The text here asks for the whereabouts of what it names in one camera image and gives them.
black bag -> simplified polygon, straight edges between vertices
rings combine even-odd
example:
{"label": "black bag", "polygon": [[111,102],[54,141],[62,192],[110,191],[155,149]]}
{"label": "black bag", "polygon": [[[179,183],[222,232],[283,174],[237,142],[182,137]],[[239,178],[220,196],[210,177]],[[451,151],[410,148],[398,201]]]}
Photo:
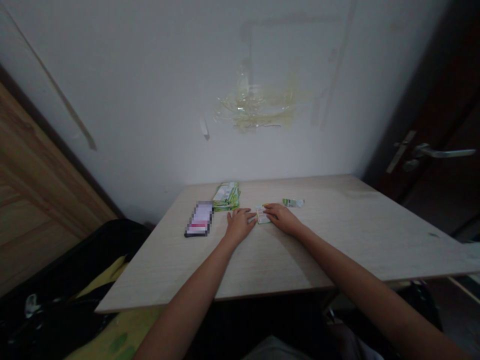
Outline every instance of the black bag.
{"label": "black bag", "polygon": [[119,257],[129,262],[149,235],[134,221],[109,221],[6,294],[0,299],[0,358],[63,359],[92,340],[116,316],[94,313],[113,282],[71,298]]}

small card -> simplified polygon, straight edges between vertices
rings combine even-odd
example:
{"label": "small card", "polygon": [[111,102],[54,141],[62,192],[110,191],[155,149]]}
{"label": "small card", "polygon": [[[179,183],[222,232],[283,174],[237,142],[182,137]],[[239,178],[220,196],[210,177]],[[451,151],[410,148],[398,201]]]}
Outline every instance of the small card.
{"label": "small card", "polygon": [[305,203],[305,199],[282,199],[282,202],[288,208],[301,208]]}
{"label": "small card", "polygon": [[257,219],[258,219],[257,221],[258,221],[259,224],[271,223],[271,221],[267,217],[267,214],[264,213],[264,211],[266,210],[264,208],[264,205],[267,205],[267,204],[259,205],[259,206],[256,207],[256,216],[257,216]]}

door lever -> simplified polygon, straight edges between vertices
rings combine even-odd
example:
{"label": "door lever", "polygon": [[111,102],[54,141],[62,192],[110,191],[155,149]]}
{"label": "door lever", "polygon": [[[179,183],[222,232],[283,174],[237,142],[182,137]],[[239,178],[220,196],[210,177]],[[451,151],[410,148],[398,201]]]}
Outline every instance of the door lever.
{"label": "door lever", "polygon": [[475,154],[477,150],[467,149],[467,150],[453,150],[453,151],[437,151],[433,150],[429,144],[422,143],[413,148],[412,156],[414,158],[421,158],[422,156],[429,156],[436,159],[445,159],[445,158],[458,158],[462,156],[470,156]]}

snack package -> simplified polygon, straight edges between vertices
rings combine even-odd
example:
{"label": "snack package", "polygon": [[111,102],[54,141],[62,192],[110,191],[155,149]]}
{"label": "snack package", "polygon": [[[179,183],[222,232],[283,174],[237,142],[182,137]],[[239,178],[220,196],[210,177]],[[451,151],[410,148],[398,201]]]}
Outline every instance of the snack package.
{"label": "snack package", "polygon": [[256,206],[256,217],[257,217],[257,221],[259,224],[266,224],[266,223],[271,223],[271,221],[269,220],[269,218],[267,217],[267,214],[264,213],[265,211],[265,205],[268,205],[268,204],[263,204],[263,205],[259,205],[259,206]]}
{"label": "snack package", "polygon": [[288,208],[301,208],[305,203],[305,199],[282,199],[282,201]]}
{"label": "snack package", "polygon": [[240,189],[236,181],[222,182],[211,199],[216,212],[235,210],[240,206]]}

table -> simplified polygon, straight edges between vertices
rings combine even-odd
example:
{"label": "table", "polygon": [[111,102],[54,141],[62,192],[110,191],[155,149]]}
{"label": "table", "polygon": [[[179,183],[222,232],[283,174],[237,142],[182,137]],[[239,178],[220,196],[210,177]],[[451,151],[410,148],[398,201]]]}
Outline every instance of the table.
{"label": "table", "polygon": [[[207,237],[185,238],[197,201],[219,184],[187,186],[116,281],[97,312],[167,304],[212,252],[227,228],[213,216]],[[291,211],[327,242],[383,281],[480,272],[468,248],[352,175],[240,182],[240,205],[305,199]],[[331,288],[308,252],[272,223],[257,224],[238,246],[215,299]]]}

